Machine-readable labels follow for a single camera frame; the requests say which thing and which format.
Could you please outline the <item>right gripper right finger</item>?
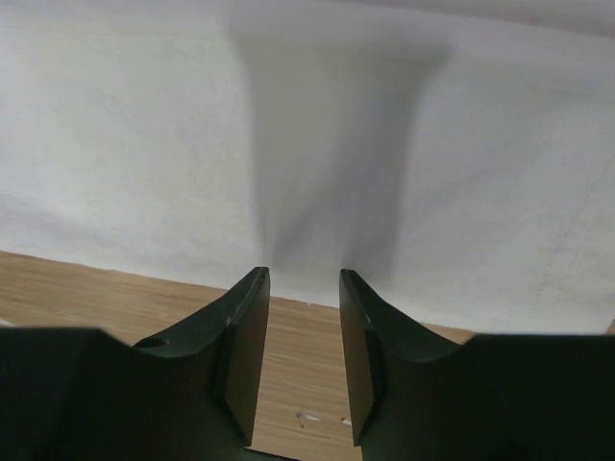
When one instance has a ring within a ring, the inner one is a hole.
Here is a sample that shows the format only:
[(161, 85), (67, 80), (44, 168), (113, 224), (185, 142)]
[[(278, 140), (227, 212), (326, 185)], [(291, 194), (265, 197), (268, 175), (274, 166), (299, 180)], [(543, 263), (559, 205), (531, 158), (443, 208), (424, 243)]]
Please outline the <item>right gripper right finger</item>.
[(610, 460), (614, 340), (478, 334), (458, 344), (339, 279), (354, 443), (366, 460)]

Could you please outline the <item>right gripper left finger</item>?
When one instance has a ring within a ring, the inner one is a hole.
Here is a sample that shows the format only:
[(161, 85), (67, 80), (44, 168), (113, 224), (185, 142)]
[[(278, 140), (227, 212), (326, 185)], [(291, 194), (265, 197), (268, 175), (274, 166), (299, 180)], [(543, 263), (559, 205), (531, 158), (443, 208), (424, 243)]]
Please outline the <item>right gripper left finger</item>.
[(270, 301), (251, 270), (128, 345), (99, 328), (3, 328), (5, 460), (238, 460), (254, 433)]

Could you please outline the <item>white t shirt red print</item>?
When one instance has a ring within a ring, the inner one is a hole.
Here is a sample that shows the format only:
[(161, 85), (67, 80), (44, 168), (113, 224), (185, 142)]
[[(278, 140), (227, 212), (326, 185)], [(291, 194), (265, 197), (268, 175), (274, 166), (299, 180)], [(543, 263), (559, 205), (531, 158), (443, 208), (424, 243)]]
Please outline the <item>white t shirt red print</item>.
[(474, 331), (614, 319), (610, 1), (5, 1), (1, 246)]

